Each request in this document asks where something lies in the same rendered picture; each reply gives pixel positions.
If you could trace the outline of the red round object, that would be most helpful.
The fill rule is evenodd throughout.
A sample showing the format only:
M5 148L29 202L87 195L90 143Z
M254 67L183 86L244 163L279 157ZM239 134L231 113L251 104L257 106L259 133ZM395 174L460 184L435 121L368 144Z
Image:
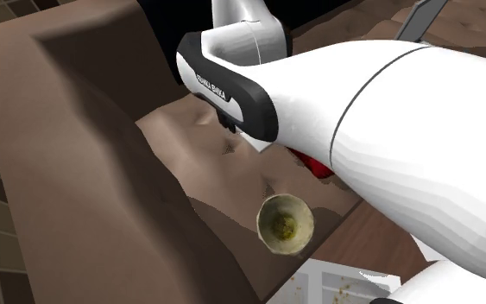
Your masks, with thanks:
M288 148L289 152L294 155L300 163L307 168L313 176L317 179L323 180L333 176L335 173L330 170L326 165L315 160L314 158L305 155L295 149Z

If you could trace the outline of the cream bowl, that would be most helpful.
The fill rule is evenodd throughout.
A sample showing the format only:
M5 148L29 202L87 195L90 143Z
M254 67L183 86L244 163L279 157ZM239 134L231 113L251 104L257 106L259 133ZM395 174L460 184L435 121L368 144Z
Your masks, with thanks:
M256 215L256 229L271 253L297 256L312 240L315 219L304 200L280 193L263 201Z

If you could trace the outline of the brown sofa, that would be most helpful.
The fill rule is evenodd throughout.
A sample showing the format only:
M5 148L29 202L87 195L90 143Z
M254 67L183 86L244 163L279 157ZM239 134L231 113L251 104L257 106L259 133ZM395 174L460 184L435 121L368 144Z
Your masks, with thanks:
M0 174L36 304L262 304L300 266L256 235L290 192L318 248L359 205L257 154L178 85L161 44L211 0L76 0L0 23Z

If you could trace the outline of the white speckled table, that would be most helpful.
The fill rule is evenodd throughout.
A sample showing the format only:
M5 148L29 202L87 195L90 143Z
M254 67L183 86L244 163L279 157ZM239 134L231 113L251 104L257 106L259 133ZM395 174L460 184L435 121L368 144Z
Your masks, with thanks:
M308 259L266 304L370 304L401 286L401 278Z

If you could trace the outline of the grey slanted bar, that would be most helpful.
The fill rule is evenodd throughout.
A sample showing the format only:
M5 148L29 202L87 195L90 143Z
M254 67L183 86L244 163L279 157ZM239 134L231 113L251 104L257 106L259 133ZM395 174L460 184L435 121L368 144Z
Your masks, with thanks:
M419 0L395 36L397 41L420 42L448 0Z

